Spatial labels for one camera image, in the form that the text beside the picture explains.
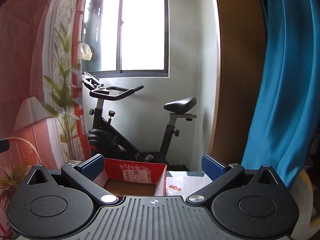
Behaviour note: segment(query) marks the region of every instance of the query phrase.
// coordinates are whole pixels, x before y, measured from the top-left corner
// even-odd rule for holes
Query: plastic bag
[[[86,43],[80,43],[81,58],[83,60],[91,60],[92,52],[90,46]]]

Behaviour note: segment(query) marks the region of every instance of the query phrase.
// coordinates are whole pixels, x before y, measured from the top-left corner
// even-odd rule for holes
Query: seat post
[[[165,161],[165,158],[167,156],[168,149],[171,143],[172,135],[174,134],[174,128],[178,118],[175,115],[177,114],[170,113],[170,119],[167,124],[167,127],[165,128],[165,132],[164,132],[164,136],[163,136],[163,140],[162,140],[162,144],[159,152],[158,162],[160,163],[164,163]]]
[[[178,118],[185,118],[185,119],[196,119],[197,116],[195,114],[176,114],[170,113],[170,119],[167,124],[167,127],[164,132],[160,152],[159,152],[159,162],[164,163],[164,160],[167,156],[168,149],[171,143],[172,135],[174,134],[174,129],[176,125],[176,121]]]
[[[92,124],[93,129],[100,129],[100,120],[103,112],[103,102],[104,102],[103,99],[98,98],[97,106],[94,110],[94,116],[93,116],[93,124]]]

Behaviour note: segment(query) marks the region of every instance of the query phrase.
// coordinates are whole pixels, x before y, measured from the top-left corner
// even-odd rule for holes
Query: exercise bike
[[[175,130],[175,123],[178,118],[192,121],[197,118],[195,114],[186,114],[197,103],[195,97],[185,98],[179,101],[170,102],[164,105],[164,109],[170,111],[169,123],[164,132],[160,151],[139,150],[128,141],[119,131],[111,125],[111,119],[115,116],[114,111],[109,111],[109,119],[106,121],[102,117],[104,100],[118,101],[143,89],[143,86],[134,89],[121,87],[104,87],[99,79],[87,72],[82,73],[82,81],[90,90],[90,96],[97,98],[97,106],[90,109],[89,114],[93,115],[92,129],[89,130],[88,141],[91,155],[102,154],[105,158],[121,159],[139,162],[166,163],[166,155],[170,146],[172,135],[179,136],[180,131]],[[122,92],[119,95],[110,95],[110,90]]]

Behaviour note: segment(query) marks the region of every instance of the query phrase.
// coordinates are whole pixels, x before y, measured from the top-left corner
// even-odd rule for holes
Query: white wall
[[[118,102],[106,101],[103,114],[107,118],[108,110],[115,111],[116,115],[112,125],[140,149],[160,149],[164,130],[169,121],[169,112],[163,109],[165,103],[198,95],[200,19],[203,17],[200,13],[205,13],[199,10],[199,5],[200,0],[169,0],[170,78],[103,79],[106,86],[134,88],[141,84],[144,85],[143,90],[126,99]],[[214,65],[213,62],[206,62],[206,64],[208,68]],[[210,96],[201,93],[201,98],[213,100],[214,90],[208,93]],[[93,120],[88,112],[90,108],[95,107],[96,99],[90,98],[89,91],[84,88],[83,100],[85,124],[88,131],[92,127]],[[210,109],[206,108],[209,105],[200,104],[201,115],[204,115],[204,111],[210,112]],[[196,113],[196,108],[194,107],[190,113]],[[200,122],[197,129],[201,130],[203,118],[201,117],[196,122]],[[194,165],[190,166],[190,162],[196,122],[177,121],[176,128],[180,130],[180,135],[179,137],[173,136],[167,155],[171,164],[185,164],[187,167],[194,167]]]
[[[220,64],[220,30],[216,0],[200,0],[200,58],[198,73],[198,120],[190,169],[201,170],[208,153],[216,100],[217,66]]]

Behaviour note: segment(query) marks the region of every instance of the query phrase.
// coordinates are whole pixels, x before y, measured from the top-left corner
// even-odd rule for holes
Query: red cardboard box
[[[98,185],[122,199],[125,195],[164,196],[167,165],[105,159]]]

